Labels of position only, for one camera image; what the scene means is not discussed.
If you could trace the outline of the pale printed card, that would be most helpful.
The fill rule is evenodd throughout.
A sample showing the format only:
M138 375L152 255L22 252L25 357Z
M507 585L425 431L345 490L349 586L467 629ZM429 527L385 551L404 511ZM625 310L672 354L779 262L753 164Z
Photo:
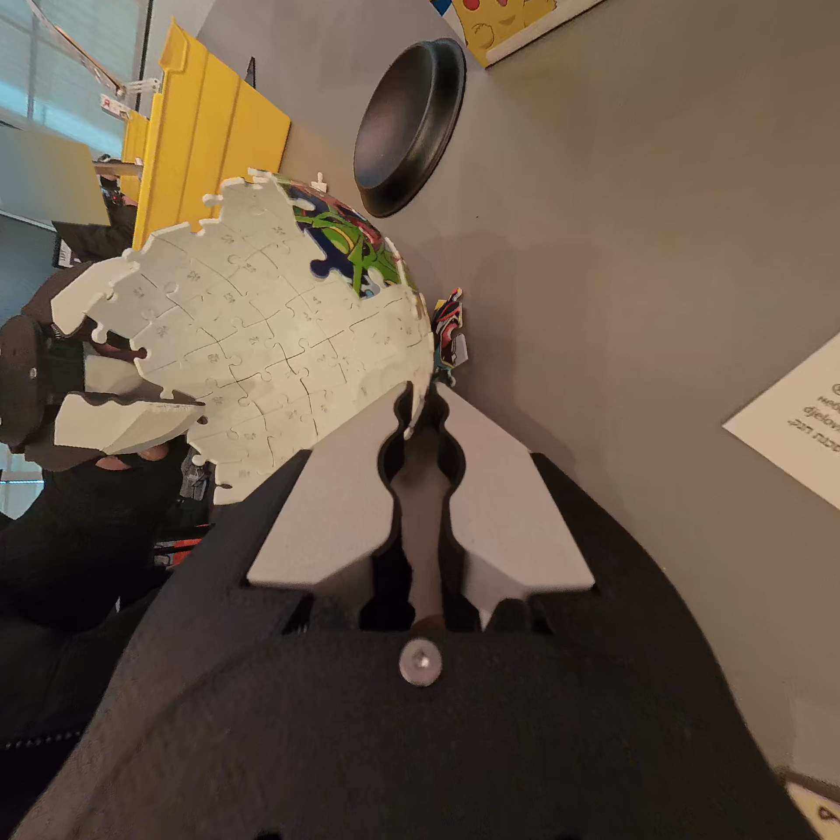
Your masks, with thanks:
M838 787L795 772L783 773L787 794L820 839L839 838Z

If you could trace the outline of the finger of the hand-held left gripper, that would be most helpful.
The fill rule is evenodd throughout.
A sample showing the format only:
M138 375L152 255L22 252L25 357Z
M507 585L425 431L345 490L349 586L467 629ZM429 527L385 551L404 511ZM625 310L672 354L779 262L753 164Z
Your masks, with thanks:
M129 455L178 438L205 414L203 400L123 398L71 392L59 407L54 445Z
M162 388L146 381L133 362L88 354L84 359L84 392L120 400L157 400Z

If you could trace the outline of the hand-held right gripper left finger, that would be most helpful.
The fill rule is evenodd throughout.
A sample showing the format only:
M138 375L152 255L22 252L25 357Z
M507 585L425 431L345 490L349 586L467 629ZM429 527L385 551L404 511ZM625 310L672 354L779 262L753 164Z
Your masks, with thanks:
M398 454L413 384L398 383L311 449L248 570L254 587L332 598L357 616L373 597L375 552L396 536L385 448Z

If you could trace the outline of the white instruction leaflet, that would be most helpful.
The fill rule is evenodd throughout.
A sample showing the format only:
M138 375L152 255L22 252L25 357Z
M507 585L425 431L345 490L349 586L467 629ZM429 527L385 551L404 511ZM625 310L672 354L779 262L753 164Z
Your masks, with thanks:
M839 336L722 427L839 509Z

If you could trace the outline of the partly built puzzle ball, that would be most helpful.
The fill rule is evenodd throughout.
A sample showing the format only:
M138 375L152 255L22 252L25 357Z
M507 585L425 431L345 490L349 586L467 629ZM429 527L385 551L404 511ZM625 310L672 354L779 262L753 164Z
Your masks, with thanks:
M214 502L242 501L398 383L413 433L434 368L423 296L393 242L338 199L278 175L225 181L219 215L151 234L54 297L57 328L109 333L161 399L203 400L184 432L215 467Z

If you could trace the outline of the black round ball stand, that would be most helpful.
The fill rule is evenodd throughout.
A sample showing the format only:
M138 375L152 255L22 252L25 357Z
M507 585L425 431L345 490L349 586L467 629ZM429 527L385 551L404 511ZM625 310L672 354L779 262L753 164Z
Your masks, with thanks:
M416 42L388 67L353 151L353 178L370 215L398 213L434 173L455 131L466 72L465 52L452 38Z

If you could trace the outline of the blue puzzle box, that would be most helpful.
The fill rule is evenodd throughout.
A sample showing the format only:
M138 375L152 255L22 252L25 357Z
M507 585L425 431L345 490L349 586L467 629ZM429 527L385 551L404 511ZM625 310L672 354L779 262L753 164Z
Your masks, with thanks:
M600 1L430 1L484 68L508 58Z

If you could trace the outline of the red fabric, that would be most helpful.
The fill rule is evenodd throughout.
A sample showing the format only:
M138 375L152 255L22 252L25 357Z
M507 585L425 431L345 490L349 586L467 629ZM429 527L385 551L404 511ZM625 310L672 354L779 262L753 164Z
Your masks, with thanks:
M212 523L206 522L161 531L154 538L152 551L154 564L167 571L173 570L184 561L213 526Z

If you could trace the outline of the person's left hand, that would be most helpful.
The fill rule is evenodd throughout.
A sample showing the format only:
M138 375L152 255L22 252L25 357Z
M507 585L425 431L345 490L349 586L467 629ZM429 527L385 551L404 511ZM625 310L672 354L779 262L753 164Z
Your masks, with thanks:
M158 444L136 454L106 455L99 458L95 466L107 471L137 469L145 464L152 464L165 459L168 452L168 444Z

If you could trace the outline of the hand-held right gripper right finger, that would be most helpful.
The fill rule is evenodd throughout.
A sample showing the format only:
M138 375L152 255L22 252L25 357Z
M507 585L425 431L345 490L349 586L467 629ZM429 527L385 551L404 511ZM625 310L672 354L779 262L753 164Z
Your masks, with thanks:
M593 573L531 450L445 385L432 407L449 481L438 541L448 626L485 628L508 600L590 591Z

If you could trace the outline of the person's left forearm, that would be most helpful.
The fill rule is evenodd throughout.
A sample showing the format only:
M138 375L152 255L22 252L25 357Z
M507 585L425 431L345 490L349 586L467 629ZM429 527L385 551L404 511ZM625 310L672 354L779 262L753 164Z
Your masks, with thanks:
M100 624L166 582L154 540L182 486L181 460L48 473L2 530L2 613L69 632Z

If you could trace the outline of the yellow plastic bin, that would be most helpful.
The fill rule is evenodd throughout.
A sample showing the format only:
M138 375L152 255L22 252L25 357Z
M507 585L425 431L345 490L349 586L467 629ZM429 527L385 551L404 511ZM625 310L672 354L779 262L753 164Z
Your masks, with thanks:
M123 191L137 203L132 248L163 228L219 212L204 204L249 170L278 172L290 118L172 20L159 59L163 76L150 116L124 120L122 161L142 162Z

